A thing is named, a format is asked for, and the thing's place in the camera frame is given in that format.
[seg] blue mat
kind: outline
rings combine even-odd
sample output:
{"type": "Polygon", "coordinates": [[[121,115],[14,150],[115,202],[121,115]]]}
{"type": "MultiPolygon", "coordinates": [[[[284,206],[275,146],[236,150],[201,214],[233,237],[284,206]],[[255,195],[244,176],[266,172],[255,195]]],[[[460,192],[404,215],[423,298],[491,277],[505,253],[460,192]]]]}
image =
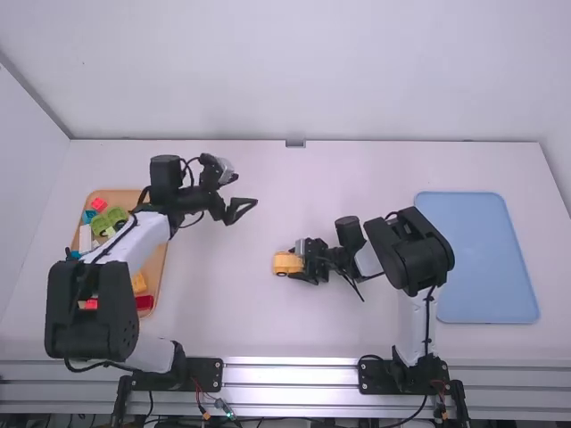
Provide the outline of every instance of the blue mat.
{"type": "Polygon", "coordinates": [[[438,300],[438,319],[472,324],[537,321],[534,289],[501,196],[422,192],[415,205],[446,237],[456,256],[438,300]]]}

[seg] black clamp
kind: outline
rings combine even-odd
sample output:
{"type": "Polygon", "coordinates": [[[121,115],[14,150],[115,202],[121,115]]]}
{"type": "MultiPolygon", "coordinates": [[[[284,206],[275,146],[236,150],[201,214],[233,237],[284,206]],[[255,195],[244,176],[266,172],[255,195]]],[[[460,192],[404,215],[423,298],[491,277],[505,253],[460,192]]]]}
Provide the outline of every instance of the black clamp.
{"type": "Polygon", "coordinates": [[[466,406],[464,383],[455,379],[450,381],[449,385],[450,395],[456,404],[456,420],[462,428],[470,428],[470,416],[468,415],[468,407],[466,406]]]}

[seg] cable connector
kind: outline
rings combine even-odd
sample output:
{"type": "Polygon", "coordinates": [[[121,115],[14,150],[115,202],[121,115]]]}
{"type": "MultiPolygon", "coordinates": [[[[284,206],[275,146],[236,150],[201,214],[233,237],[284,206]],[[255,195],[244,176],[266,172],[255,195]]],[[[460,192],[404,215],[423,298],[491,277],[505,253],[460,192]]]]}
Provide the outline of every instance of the cable connector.
{"type": "Polygon", "coordinates": [[[208,421],[211,418],[211,414],[206,411],[203,405],[199,404],[198,409],[200,410],[200,413],[203,415],[203,419],[205,421],[208,421]]]}

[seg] metal frame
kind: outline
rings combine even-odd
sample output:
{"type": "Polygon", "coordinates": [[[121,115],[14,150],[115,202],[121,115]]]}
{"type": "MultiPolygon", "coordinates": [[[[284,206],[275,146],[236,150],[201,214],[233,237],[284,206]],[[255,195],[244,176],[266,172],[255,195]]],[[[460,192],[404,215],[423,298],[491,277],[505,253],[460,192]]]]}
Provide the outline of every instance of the metal frame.
{"type": "MultiPolygon", "coordinates": [[[[571,360],[447,359],[466,387],[473,419],[571,420],[571,360]]],[[[395,418],[412,414],[421,397],[364,396],[354,358],[224,358],[220,394],[238,416],[395,418]]],[[[121,371],[68,372],[61,361],[0,361],[0,412],[110,414],[121,371]]],[[[154,414],[194,415],[192,392],[155,392],[154,414]]],[[[419,418],[432,417],[432,399],[419,418]]],[[[128,413],[148,411],[146,392],[133,392],[128,413]]],[[[211,408],[214,415],[218,410],[211,408]]]]}

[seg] wire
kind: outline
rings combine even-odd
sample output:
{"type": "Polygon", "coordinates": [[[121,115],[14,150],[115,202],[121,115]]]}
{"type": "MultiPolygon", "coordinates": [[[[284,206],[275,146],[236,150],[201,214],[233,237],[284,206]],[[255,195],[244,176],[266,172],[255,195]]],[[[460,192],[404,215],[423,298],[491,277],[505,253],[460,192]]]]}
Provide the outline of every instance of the wire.
{"type": "Polygon", "coordinates": [[[185,164],[185,166],[183,167],[182,170],[188,171],[188,175],[190,176],[190,188],[192,189],[194,187],[194,174],[190,168],[190,162],[198,161],[199,158],[195,157],[195,158],[191,158],[190,160],[184,160],[184,159],[180,158],[180,160],[185,164]]]}
{"type": "MultiPolygon", "coordinates": [[[[125,232],[123,232],[121,235],[119,235],[115,241],[110,243],[109,246],[104,248],[99,254],[97,254],[94,257],[93,260],[91,260],[91,263],[89,263],[87,265],[85,272],[81,276],[81,278],[80,278],[81,285],[78,287],[78,292],[76,293],[75,297],[73,298],[73,301],[71,302],[70,316],[68,318],[68,322],[66,325],[66,330],[67,330],[66,333],[67,334],[69,334],[71,324],[73,323],[73,318],[75,317],[76,312],[78,311],[79,296],[81,295],[81,293],[83,292],[83,289],[85,288],[85,286],[87,284],[87,279],[89,278],[89,274],[91,272],[91,269],[93,268],[93,265],[95,265],[97,263],[97,261],[99,261],[101,258],[108,255],[109,252],[111,251],[111,249],[115,245],[117,245],[117,243],[121,239],[123,239],[131,230],[133,230],[138,225],[138,220],[137,220],[137,216],[135,215],[135,213],[131,212],[130,214],[131,214],[131,216],[133,216],[133,223],[131,223],[131,225],[125,230],[125,232]]],[[[78,263],[78,267],[80,267],[80,266],[83,266],[83,263],[78,263]]],[[[101,362],[95,363],[91,366],[76,368],[76,367],[71,365],[70,358],[68,357],[67,353],[68,352],[66,350],[65,355],[63,356],[63,364],[65,364],[67,369],[70,370],[72,373],[85,373],[89,370],[93,370],[94,368],[101,367],[101,366],[105,366],[105,367],[111,366],[111,367],[118,368],[120,370],[126,370],[128,372],[133,372],[133,370],[130,370],[129,368],[115,364],[112,361],[101,361],[101,362]]]]}
{"type": "Polygon", "coordinates": [[[385,216],[385,221],[388,220],[391,216],[398,216],[399,213],[396,211],[391,211],[385,216]]]}
{"type": "Polygon", "coordinates": [[[343,269],[339,265],[335,264],[332,260],[328,259],[327,257],[315,256],[314,259],[322,260],[322,261],[325,261],[326,263],[328,263],[329,266],[331,266],[334,269],[334,271],[352,287],[352,289],[359,296],[360,301],[362,301],[363,303],[365,302],[365,299],[363,299],[363,296],[361,295],[359,289],[357,288],[357,283],[355,283],[355,280],[350,277],[349,272],[347,272],[345,269],[343,269]]]}
{"type": "Polygon", "coordinates": [[[216,400],[216,397],[212,397],[208,392],[204,392],[203,387],[198,383],[198,381],[196,380],[195,377],[191,377],[191,379],[193,380],[194,385],[196,386],[196,402],[197,402],[198,404],[201,404],[200,398],[199,398],[199,396],[198,396],[198,393],[199,393],[199,392],[202,393],[203,398],[204,398],[204,396],[206,396],[206,397],[208,397],[209,399],[216,400]]]}
{"type": "Polygon", "coordinates": [[[190,169],[190,166],[188,165],[190,163],[190,160],[186,161],[183,158],[180,158],[180,161],[184,165],[182,167],[182,172],[188,171],[188,176],[190,177],[190,188],[192,189],[194,187],[194,174],[193,171],[190,169]]]}
{"type": "Polygon", "coordinates": [[[444,401],[446,400],[446,398],[444,397],[444,395],[446,394],[446,382],[445,381],[441,381],[440,379],[433,379],[430,381],[431,386],[436,390],[436,392],[438,392],[438,396],[440,397],[440,401],[444,404],[444,401]],[[443,388],[441,391],[439,391],[435,386],[434,383],[441,383],[443,388]]]}
{"type": "Polygon", "coordinates": [[[145,420],[149,418],[154,409],[153,392],[151,390],[149,390],[149,401],[151,401],[151,406],[149,407],[149,412],[145,416],[145,420]]]}
{"type": "Polygon", "coordinates": [[[180,226],[179,229],[186,229],[187,227],[194,226],[196,223],[198,223],[203,218],[204,218],[204,211],[202,211],[200,213],[200,216],[198,216],[197,220],[193,221],[192,223],[189,223],[188,225],[180,226]]]}

